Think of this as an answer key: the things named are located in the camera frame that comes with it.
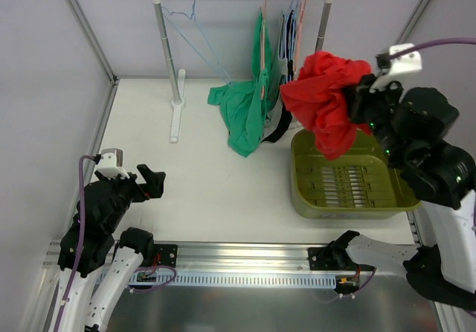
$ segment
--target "clothing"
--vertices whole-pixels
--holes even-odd
[[[271,67],[271,85],[269,87],[272,109],[268,111],[265,129],[263,132],[263,142],[277,142],[289,128],[292,122],[291,112],[284,106],[280,95],[279,85],[294,80],[293,58],[295,55],[296,40],[296,11],[289,8],[287,14],[282,15],[280,23],[280,36],[277,41],[277,49],[274,53],[273,64]]]
[[[212,88],[208,95],[208,103],[219,105],[230,135],[228,145],[241,156],[247,157],[257,149],[263,138],[263,127],[266,114],[271,107],[268,99],[269,73],[273,57],[268,29],[265,31],[265,68],[261,70],[260,36],[263,30],[263,13],[260,12],[254,30],[253,57],[251,70],[254,79],[235,82],[231,85]],[[265,87],[264,98],[261,99],[261,88]]]
[[[286,108],[305,129],[313,131],[316,147],[329,160],[352,147],[357,128],[371,134],[368,125],[350,123],[341,92],[370,72],[370,64],[363,60],[346,60],[319,51],[306,58],[297,80],[280,87]]]

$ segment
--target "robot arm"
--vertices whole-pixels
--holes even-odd
[[[103,282],[97,288],[86,314],[86,331],[104,332],[120,295],[131,275],[154,255],[154,238],[137,228],[127,229],[119,240],[118,250]]]
[[[436,89],[413,88],[402,98],[400,80],[421,71],[418,52],[389,60],[412,45],[377,56],[378,77],[344,90],[351,122],[369,124],[387,164],[423,201],[437,245],[408,248],[347,232],[329,245],[337,261],[381,267],[406,277],[427,299],[476,310],[474,159],[443,141],[459,115]]]
[[[152,261],[152,234],[140,229],[127,229],[121,235],[117,261],[113,262],[102,284],[104,287],[98,289],[90,303],[94,285],[115,242],[112,233],[132,203],[160,198],[165,180],[165,173],[152,172],[146,165],[139,165],[137,169],[145,183],[136,183],[137,175],[122,168],[121,150],[103,150],[96,162],[95,175],[99,180],[85,186],[86,221],[83,224],[86,229],[80,262],[67,301],[62,300],[63,293],[58,293],[50,332],[83,332],[86,323],[90,331],[104,332],[129,277],[143,261]],[[80,224],[80,215],[76,214],[71,228],[61,240],[59,291],[64,291],[71,276]],[[55,328],[60,306],[64,310]]]

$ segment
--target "plastic hanger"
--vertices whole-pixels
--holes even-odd
[[[300,0],[296,0],[295,6],[294,6],[293,12],[292,12],[291,27],[289,29],[289,41],[290,41],[289,42],[289,55],[288,55],[289,60],[293,60],[295,58],[296,34],[297,34],[297,31],[298,31],[299,14],[300,14]]]
[[[265,28],[266,28],[266,5],[268,4],[268,0],[265,0],[265,6],[263,9],[263,25],[261,28],[261,38],[260,38],[260,46],[261,46],[261,70],[265,69],[266,66],[266,59],[265,59]],[[261,88],[261,100],[265,98],[265,86]]]
[[[296,69],[298,67],[298,60],[299,60],[299,50],[300,50],[300,39],[301,39],[301,32],[303,30],[303,22],[304,22],[304,11],[306,10],[306,3],[307,0],[304,0],[304,3],[300,4],[300,12],[299,12],[299,22],[297,25],[297,36],[296,36],[296,52],[295,58],[293,60],[293,72],[295,73],[294,78],[296,78]]]

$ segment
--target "clothes rack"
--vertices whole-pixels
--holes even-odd
[[[152,3],[154,4],[155,17],[157,19],[158,30],[161,35],[162,48],[164,49],[165,62],[167,64],[167,71],[173,93],[173,114],[172,123],[170,125],[170,142],[178,142],[180,134],[181,113],[185,108],[185,70],[180,69],[178,71],[178,75],[176,74],[175,66],[173,65],[172,52],[170,50],[169,38],[167,36],[167,29],[165,27],[164,12],[162,10],[161,0],[152,0]],[[324,43],[331,5],[332,0],[324,0],[321,22],[319,24],[318,36],[315,44],[316,51],[321,50]]]

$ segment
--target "laundry basket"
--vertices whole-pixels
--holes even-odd
[[[387,167],[373,136],[359,130],[352,148],[333,161],[327,161],[314,140],[313,133],[303,130],[291,143],[292,205],[299,215],[386,219],[419,205],[399,170]]]

